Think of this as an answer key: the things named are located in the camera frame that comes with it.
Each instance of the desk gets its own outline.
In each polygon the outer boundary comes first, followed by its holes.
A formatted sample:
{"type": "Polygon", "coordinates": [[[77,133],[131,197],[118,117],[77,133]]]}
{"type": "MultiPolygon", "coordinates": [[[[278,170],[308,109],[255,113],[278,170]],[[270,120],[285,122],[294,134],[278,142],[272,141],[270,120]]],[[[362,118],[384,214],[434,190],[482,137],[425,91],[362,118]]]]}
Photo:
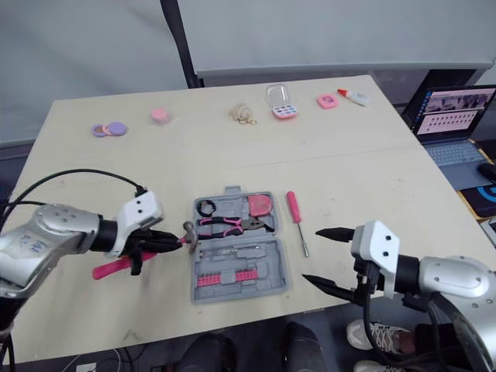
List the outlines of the desk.
{"type": "MultiPolygon", "coordinates": [[[[226,185],[272,191],[280,216],[290,288],[282,294],[193,305],[188,250],[163,254],[143,265],[140,277],[121,271],[102,281],[91,269],[100,253],[64,257],[16,319],[19,362],[89,353],[168,339],[296,312],[338,305],[301,274],[355,285],[350,246],[315,236],[328,226],[355,227],[381,219],[401,238],[401,253],[423,257],[463,254],[496,267],[496,254],[478,224],[429,155],[369,77],[288,83],[300,115],[276,120],[264,103],[265,85],[207,88],[53,104],[15,189],[70,167],[97,167],[131,177],[154,190],[166,219],[158,229],[181,234],[195,198],[219,195],[226,185]],[[371,96],[368,108],[339,99],[330,111],[315,98],[338,86],[371,96]],[[228,117],[238,102],[250,105],[258,124],[228,117]],[[163,105],[175,117],[166,126],[147,122],[163,105]],[[122,120],[124,137],[97,139],[95,123],[122,120]],[[222,148],[223,157],[217,148],[222,148]],[[211,152],[203,156],[205,149],[211,152]],[[305,259],[284,200],[295,190],[310,250],[305,259]]],[[[30,197],[111,217],[133,189],[93,174],[45,184],[30,197]]],[[[19,208],[12,228],[32,213],[19,208]]]]}

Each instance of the glue bottle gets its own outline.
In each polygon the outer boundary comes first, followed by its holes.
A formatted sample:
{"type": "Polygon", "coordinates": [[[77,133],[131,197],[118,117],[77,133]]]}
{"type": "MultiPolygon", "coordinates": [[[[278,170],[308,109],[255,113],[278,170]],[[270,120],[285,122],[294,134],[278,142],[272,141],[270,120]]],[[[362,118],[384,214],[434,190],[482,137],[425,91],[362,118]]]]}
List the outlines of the glue bottle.
{"type": "Polygon", "coordinates": [[[370,102],[370,97],[363,93],[354,93],[352,91],[347,91],[346,89],[338,89],[338,93],[362,106],[367,106],[370,102]]]}

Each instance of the pink round object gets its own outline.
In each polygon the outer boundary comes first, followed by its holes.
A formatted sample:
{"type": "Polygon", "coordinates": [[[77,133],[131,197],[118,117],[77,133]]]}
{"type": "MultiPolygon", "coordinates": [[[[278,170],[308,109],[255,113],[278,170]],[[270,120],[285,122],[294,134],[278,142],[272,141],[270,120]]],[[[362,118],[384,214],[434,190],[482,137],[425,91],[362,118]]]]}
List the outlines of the pink round object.
{"type": "Polygon", "coordinates": [[[150,118],[153,122],[158,124],[167,124],[170,120],[169,113],[165,108],[155,108],[150,113],[150,118]]]}
{"type": "Polygon", "coordinates": [[[107,129],[107,125],[108,124],[105,124],[103,127],[102,127],[102,131],[103,133],[105,133],[107,136],[111,136],[112,134],[109,132],[109,130],[107,129]]]}

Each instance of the shoe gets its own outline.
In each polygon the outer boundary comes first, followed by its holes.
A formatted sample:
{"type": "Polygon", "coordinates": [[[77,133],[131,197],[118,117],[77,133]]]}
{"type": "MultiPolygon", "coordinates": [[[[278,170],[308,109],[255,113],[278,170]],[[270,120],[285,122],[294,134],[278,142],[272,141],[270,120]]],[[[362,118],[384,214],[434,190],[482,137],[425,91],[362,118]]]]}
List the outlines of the shoe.
{"type": "MultiPolygon", "coordinates": [[[[372,336],[375,338],[375,342],[379,346],[379,349],[386,353],[401,354],[394,344],[399,344],[399,339],[394,338],[394,333],[396,331],[405,331],[406,329],[393,327],[391,325],[384,325],[380,323],[371,323],[370,330],[372,331],[372,336]]],[[[369,339],[365,334],[365,326],[362,319],[358,319],[351,322],[346,327],[346,338],[351,346],[360,350],[372,350],[372,345],[369,343],[369,339]]]]}
{"type": "Polygon", "coordinates": [[[383,366],[372,360],[361,360],[353,366],[353,372],[405,372],[403,368],[383,366]]]}

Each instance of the screwdriver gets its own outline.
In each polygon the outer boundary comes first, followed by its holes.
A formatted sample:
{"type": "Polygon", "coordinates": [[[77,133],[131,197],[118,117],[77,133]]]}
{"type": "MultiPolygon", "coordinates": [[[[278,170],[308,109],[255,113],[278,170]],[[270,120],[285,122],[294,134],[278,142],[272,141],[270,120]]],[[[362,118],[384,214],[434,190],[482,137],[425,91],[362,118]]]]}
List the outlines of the screwdriver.
{"type": "Polygon", "coordinates": [[[301,216],[300,208],[298,207],[298,201],[296,200],[296,194],[293,191],[288,191],[286,194],[286,199],[288,200],[289,212],[293,218],[293,222],[298,225],[298,231],[300,232],[301,242],[303,243],[303,254],[305,257],[309,257],[307,243],[305,243],[305,238],[303,237],[303,232],[301,231],[301,216]]]}

